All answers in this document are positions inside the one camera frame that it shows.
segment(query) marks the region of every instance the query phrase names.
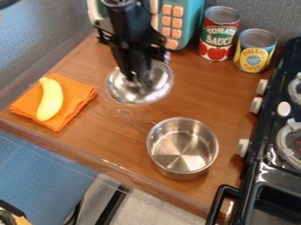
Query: yellow banana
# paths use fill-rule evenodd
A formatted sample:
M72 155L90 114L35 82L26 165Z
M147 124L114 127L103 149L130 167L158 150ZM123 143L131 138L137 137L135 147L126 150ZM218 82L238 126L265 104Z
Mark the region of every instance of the yellow banana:
M49 120L62 108L63 94L61 85L54 79L43 77L39 80L43 87L43 97L36 113L40 121Z

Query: metal bowl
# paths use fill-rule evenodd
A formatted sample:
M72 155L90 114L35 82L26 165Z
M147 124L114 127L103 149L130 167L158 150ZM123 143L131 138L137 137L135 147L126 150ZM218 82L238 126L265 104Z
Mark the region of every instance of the metal bowl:
M217 137L203 123L184 117L158 123L149 133L147 149L158 171L171 179L200 177L217 158Z

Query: robotic arm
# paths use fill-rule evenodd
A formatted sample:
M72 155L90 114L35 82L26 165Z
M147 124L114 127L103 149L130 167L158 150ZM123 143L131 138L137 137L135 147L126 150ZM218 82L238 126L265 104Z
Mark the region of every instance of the robotic arm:
M145 0L102 0L106 6L112 31L103 29L99 40L110 45L121 72L129 81L146 80L151 60L168 63L166 38L151 26L151 8Z

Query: table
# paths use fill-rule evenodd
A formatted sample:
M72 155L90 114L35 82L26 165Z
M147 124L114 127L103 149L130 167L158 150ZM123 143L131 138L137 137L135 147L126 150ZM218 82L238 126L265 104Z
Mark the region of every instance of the table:
M194 44L172 53L174 86L170 95L151 105L129 106L114 102L105 88L106 77L116 66L108 46L94 34L60 60L48 73L56 72L93 85L99 95L61 132L55 133L9 111L0 112L0 128L94 170L118 178L162 200L206 216L221 184L239 186L243 160L235 155L239 138L248 138L256 116L249 112L257 83L271 74L268 69L252 75L237 70L231 60L207 62ZM22 85L21 76L5 91ZM116 113L133 113L133 124ZM217 135L220 152L209 171L195 181L180 182L160 175L146 151L150 120L184 116L210 126Z

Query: tomato sauce can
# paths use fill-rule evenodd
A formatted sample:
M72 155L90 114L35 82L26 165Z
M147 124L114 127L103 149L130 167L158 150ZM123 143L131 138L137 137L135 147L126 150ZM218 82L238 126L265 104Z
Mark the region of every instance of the tomato sauce can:
M226 6L213 6L205 11L198 53L206 60L220 62L232 51L233 38L240 24L237 11Z
M262 29L248 29L239 35L234 65L247 73L260 73L271 62L277 38Z

